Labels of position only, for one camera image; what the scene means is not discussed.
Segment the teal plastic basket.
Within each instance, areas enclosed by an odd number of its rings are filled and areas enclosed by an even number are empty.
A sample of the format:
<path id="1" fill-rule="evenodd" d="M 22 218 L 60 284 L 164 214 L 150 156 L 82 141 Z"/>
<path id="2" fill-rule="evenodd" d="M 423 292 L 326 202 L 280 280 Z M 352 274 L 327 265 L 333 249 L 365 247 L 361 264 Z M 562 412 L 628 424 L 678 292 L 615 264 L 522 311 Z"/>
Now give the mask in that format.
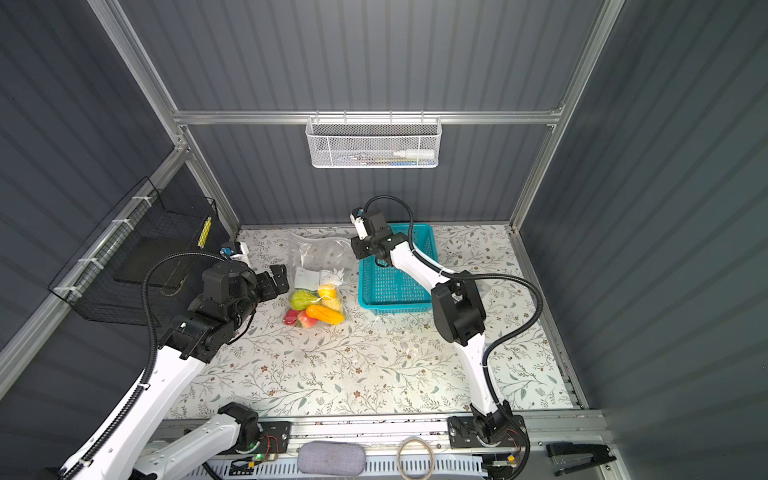
<path id="1" fill-rule="evenodd" d="M 438 260 L 433 227 L 415 223 L 413 240 L 423 256 Z M 430 292 L 407 273 L 394 267 L 380 267 L 375 257 L 359 262 L 358 303 L 377 315 L 422 313 L 431 310 Z"/>

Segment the orange carrot toy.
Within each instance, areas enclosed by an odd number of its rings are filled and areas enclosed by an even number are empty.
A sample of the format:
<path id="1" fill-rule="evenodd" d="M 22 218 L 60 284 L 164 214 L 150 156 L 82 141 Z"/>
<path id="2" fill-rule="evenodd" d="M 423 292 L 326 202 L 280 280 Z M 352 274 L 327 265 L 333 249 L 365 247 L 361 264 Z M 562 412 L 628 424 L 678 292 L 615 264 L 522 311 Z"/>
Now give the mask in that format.
<path id="1" fill-rule="evenodd" d="M 312 304 L 308 306 L 305 309 L 305 312 L 310 318 L 329 325 L 338 325 L 345 320 L 345 316 L 342 312 L 320 304 Z"/>

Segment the clear zip top bag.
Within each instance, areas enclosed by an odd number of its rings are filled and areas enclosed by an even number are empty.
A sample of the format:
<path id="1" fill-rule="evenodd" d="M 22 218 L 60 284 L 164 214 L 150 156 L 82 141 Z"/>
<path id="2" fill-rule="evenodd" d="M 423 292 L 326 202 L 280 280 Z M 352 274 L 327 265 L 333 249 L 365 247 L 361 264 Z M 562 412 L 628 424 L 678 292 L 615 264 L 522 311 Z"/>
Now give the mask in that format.
<path id="1" fill-rule="evenodd" d="M 343 289 L 349 283 L 352 270 L 356 265 L 357 259 L 352 252 L 349 239 L 306 237 L 291 233 L 289 235 L 288 310 L 291 309 L 290 297 L 294 290 L 310 290 L 318 296 L 320 287 L 332 284 L 338 290 L 342 301 L 341 312 L 346 320 Z"/>

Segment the yellow pear toy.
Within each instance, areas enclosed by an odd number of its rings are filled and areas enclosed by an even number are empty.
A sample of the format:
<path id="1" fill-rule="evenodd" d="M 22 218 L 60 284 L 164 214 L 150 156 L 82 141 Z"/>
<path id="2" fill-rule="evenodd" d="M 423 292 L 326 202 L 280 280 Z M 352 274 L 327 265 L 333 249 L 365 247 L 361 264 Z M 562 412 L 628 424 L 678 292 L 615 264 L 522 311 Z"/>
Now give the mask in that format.
<path id="1" fill-rule="evenodd" d="M 318 296 L 321 299 L 321 304 L 334 311 L 342 311 L 342 301 L 339 298 L 337 288 L 330 284 L 324 285 L 318 289 Z"/>

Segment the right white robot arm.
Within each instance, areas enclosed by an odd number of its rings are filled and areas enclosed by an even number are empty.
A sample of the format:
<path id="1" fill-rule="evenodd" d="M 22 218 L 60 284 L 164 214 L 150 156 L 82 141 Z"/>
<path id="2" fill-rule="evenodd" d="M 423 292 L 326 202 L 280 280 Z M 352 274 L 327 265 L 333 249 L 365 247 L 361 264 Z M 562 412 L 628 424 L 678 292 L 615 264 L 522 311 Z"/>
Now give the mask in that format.
<path id="1" fill-rule="evenodd" d="M 536 286 L 521 277 L 503 273 L 455 272 L 424 256 L 413 241 L 415 224 L 395 233 L 384 216 L 365 207 L 353 210 L 350 220 L 356 236 L 351 246 L 357 259 L 374 258 L 382 268 L 396 268 L 407 274 L 431 295 L 434 325 L 440 336 L 455 347 L 470 389 L 470 409 L 478 440 L 495 445 L 515 439 L 530 447 L 520 417 L 494 384 L 489 358 L 492 352 L 529 330 L 543 311 L 543 296 Z M 486 343 L 486 311 L 476 282 L 506 280 L 527 288 L 534 301 L 531 318 L 491 344 Z"/>

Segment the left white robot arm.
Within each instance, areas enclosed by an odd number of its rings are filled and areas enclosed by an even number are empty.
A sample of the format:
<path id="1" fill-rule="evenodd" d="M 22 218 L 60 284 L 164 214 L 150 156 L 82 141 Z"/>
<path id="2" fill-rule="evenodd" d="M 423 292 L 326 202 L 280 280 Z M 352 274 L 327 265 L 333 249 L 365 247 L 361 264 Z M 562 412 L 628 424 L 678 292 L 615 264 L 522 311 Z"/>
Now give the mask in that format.
<path id="1" fill-rule="evenodd" d="M 186 254 L 170 254 L 149 268 L 141 285 L 149 340 L 146 366 L 95 433 L 58 469 L 57 478 L 181 479 L 222 452 L 253 457 L 261 447 L 274 447 L 258 414 L 230 402 L 190 433 L 153 453 L 144 450 L 191 381 L 222 347 L 240 339 L 257 306 L 289 290 L 285 265 L 257 273 L 248 263 L 246 248 L 237 243 L 218 254 L 192 254 L 213 264 L 202 273 L 201 294 L 163 334 L 155 326 L 149 282 L 159 267 Z"/>

